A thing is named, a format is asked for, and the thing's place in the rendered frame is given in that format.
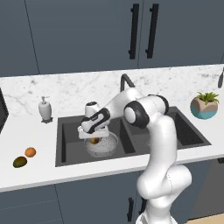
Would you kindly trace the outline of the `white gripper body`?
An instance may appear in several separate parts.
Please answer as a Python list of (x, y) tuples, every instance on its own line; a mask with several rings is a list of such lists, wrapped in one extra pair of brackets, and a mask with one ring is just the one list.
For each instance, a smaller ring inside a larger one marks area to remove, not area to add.
[(107, 137), (109, 135), (108, 127), (105, 127), (104, 129), (98, 129), (92, 134), (88, 134), (87, 132), (85, 132), (81, 126), (79, 126), (77, 130), (79, 132), (79, 139), (101, 138)]

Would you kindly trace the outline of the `black sink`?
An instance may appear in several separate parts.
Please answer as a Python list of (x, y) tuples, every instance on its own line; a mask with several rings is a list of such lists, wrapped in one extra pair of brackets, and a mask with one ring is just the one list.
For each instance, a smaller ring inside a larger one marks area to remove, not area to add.
[[(170, 107), (167, 115), (175, 122), (179, 150), (210, 145), (210, 142), (177, 107)], [(77, 129), (82, 118), (83, 116), (79, 115), (60, 117), (58, 119), (56, 167), (150, 153), (149, 131), (131, 126), (122, 117), (112, 120), (108, 125), (108, 130), (118, 138), (115, 153), (107, 157), (91, 157), (84, 145), (86, 139), (79, 139)]]

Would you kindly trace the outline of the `black sink faucet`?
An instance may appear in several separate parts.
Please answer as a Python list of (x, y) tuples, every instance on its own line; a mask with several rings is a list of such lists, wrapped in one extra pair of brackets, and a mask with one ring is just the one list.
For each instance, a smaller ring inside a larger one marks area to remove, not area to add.
[(130, 77), (126, 73), (124, 73), (121, 76), (121, 85), (120, 85), (120, 91), (121, 92), (124, 90), (125, 84), (128, 84), (128, 86), (130, 88), (133, 88), (135, 86), (134, 83), (132, 82), (132, 80), (130, 79)]

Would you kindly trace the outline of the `orange tangerine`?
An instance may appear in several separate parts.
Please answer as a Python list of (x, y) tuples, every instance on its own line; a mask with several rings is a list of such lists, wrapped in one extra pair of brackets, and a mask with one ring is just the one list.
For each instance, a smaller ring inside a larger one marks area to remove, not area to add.
[(24, 153), (28, 158), (32, 158), (36, 155), (36, 150), (33, 147), (29, 147), (25, 150)]

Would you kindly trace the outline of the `green mango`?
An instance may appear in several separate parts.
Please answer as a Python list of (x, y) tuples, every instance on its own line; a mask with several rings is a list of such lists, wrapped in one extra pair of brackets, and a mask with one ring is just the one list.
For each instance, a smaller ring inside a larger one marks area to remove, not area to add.
[(25, 157), (17, 157), (13, 162), (13, 166), (15, 168), (23, 167), (26, 164), (27, 164), (27, 159)]

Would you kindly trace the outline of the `white soap dispenser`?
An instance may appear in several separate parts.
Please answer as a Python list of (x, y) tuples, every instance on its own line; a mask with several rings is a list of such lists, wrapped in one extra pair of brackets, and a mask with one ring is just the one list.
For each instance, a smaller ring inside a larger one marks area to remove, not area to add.
[(42, 118), (43, 123), (49, 123), (52, 118), (52, 106), (49, 101), (46, 100), (46, 96), (41, 97), (41, 102), (38, 105), (38, 112)]

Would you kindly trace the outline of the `grey base cupboard door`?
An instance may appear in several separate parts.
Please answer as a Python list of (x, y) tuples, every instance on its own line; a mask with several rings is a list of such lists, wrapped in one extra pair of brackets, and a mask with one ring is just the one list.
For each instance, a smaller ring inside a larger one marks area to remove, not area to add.
[(146, 169), (137, 180), (137, 191), (146, 208), (136, 224), (186, 224), (206, 178), (208, 161)]
[[(138, 171), (56, 185), (64, 224), (135, 224)], [(129, 198), (134, 200), (128, 222)]]

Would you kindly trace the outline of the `grey drawer front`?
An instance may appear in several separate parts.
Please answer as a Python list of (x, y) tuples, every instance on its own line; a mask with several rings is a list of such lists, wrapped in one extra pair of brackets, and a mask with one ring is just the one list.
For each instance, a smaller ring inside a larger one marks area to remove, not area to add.
[(0, 192), (0, 210), (58, 202), (54, 185)]

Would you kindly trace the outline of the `black appliance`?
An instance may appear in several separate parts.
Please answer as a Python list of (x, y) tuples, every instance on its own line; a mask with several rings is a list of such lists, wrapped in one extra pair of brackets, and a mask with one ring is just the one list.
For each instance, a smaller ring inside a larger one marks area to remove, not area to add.
[(4, 128), (4, 125), (7, 121), (8, 116), (9, 116), (9, 111), (7, 109), (7, 106), (4, 100), (2, 89), (0, 88), (0, 133), (2, 132)]

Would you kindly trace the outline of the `potted green plant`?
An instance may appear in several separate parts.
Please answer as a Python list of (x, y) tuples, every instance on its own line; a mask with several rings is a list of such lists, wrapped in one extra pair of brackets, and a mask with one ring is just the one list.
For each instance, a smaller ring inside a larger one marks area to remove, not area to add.
[(198, 92), (198, 95), (191, 101), (190, 110), (195, 117), (207, 120), (216, 115), (219, 103), (216, 93)]

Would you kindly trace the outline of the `dark grey dishwasher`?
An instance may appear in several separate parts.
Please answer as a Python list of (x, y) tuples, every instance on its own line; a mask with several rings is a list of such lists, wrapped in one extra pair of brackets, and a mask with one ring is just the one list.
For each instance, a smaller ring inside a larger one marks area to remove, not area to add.
[(224, 214), (224, 157), (211, 162), (190, 220)]

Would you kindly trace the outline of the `black hanging tool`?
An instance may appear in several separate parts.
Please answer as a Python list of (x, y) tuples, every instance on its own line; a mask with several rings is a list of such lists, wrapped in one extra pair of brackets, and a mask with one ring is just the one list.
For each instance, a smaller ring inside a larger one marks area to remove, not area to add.
[(220, 75), (219, 80), (218, 80), (218, 88), (221, 88), (222, 87), (223, 78), (224, 78), (224, 67), (222, 69), (221, 75)]

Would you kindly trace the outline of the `grey wall cupboard door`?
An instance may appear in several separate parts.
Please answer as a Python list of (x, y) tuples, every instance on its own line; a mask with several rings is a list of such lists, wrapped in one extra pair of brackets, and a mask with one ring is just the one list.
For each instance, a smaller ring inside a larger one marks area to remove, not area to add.
[(0, 77), (38, 73), (25, 0), (0, 0)]
[[(139, 4), (136, 58), (130, 59), (133, 4)], [(137, 67), (143, 0), (25, 0), (42, 74)]]
[[(153, 57), (147, 58), (151, 13), (159, 4)], [(224, 0), (144, 0), (141, 68), (182, 67), (224, 62)]]

